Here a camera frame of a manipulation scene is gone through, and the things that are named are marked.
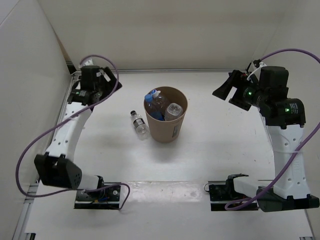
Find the clear unlabelled plastic bottle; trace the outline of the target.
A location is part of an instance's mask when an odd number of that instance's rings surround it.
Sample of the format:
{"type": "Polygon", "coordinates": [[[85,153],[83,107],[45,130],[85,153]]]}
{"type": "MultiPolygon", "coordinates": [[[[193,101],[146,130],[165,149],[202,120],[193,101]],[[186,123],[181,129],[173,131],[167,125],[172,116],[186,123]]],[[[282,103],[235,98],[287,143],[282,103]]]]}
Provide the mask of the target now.
{"type": "Polygon", "coordinates": [[[157,89],[153,89],[150,92],[152,96],[152,101],[154,105],[162,112],[165,112],[167,107],[170,105],[170,101],[168,98],[160,91],[157,89]]]}

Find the blue label water bottle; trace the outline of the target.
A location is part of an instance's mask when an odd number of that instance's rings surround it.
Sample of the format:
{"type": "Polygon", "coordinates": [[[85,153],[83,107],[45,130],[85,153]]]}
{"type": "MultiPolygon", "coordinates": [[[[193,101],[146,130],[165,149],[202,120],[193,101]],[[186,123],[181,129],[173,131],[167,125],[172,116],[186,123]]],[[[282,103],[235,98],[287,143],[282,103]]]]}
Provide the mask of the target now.
{"type": "Polygon", "coordinates": [[[153,97],[151,94],[147,94],[144,96],[144,103],[146,104],[147,113],[154,119],[158,121],[164,121],[164,116],[162,113],[156,108],[153,103],[153,97]]]}

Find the black label plastic bottle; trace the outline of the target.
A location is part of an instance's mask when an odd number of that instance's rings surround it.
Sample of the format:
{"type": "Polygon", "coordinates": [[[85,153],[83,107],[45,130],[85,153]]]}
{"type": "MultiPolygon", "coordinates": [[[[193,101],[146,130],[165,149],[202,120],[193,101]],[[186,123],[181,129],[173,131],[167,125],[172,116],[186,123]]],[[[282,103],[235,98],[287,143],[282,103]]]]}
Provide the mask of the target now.
{"type": "Polygon", "coordinates": [[[130,118],[139,139],[146,140],[150,136],[150,130],[143,117],[135,110],[132,110],[130,112],[130,118]]]}

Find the orange blue label bottle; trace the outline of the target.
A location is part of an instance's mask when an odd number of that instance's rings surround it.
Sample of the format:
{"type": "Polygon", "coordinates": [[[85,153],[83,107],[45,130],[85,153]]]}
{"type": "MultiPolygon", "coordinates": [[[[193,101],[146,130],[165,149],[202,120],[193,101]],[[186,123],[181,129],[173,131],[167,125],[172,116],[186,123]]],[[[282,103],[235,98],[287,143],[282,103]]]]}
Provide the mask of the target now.
{"type": "Polygon", "coordinates": [[[165,110],[164,120],[173,121],[183,114],[183,108],[177,103],[171,103],[165,110]]]}

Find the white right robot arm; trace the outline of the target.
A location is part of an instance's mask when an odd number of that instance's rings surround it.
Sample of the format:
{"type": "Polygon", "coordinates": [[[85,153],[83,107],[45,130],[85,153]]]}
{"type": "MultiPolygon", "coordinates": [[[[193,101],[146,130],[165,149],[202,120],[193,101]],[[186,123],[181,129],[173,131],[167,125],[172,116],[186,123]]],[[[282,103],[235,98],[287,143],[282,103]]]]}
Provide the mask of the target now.
{"type": "Polygon", "coordinates": [[[260,185],[246,174],[229,175],[222,191],[227,197],[225,209],[237,211],[252,202],[264,212],[314,209],[320,206],[307,184],[302,147],[306,124],[305,107],[297,98],[288,97],[289,72],[281,66],[260,66],[260,75],[234,70],[213,92],[222,100],[245,111],[256,107],[268,134],[274,159],[274,180],[260,185]]]}

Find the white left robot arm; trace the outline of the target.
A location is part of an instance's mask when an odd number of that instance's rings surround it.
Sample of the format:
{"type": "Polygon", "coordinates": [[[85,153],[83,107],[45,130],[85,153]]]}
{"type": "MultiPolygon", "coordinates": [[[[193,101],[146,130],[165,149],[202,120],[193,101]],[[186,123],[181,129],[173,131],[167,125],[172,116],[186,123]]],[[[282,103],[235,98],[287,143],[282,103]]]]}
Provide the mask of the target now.
{"type": "Polygon", "coordinates": [[[34,164],[43,185],[61,189],[85,190],[94,200],[105,195],[103,178],[84,173],[74,155],[84,125],[94,105],[117,91],[117,82],[109,67],[87,65],[81,68],[80,79],[72,86],[64,110],[62,124],[44,154],[37,154],[34,164]]]}

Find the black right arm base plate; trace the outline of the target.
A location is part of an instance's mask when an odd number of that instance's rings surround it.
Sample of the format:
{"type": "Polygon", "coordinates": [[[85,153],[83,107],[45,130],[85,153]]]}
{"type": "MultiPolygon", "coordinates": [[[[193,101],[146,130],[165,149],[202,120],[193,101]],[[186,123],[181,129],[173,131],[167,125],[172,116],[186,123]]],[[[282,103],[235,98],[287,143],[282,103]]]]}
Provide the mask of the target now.
{"type": "Polygon", "coordinates": [[[237,207],[244,204],[247,198],[247,196],[242,193],[231,193],[225,181],[209,181],[203,186],[203,190],[209,194],[210,210],[212,212],[225,211],[225,205],[235,200],[237,200],[237,202],[231,207],[237,207]]]}

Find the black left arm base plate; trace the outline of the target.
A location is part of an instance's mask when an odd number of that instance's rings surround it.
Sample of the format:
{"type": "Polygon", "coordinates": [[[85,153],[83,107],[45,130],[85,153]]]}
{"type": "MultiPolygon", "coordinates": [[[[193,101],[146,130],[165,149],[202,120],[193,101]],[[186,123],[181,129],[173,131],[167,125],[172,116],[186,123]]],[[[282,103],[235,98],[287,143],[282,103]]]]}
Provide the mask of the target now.
{"type": "Polygon", "coordinates": [[[119,182],[105,182],[110,188],[103,191],[86,193],[84,190],[76,192],[74,209],[76,210],[117,210],[120,207],[121,186],[119,182]]]}

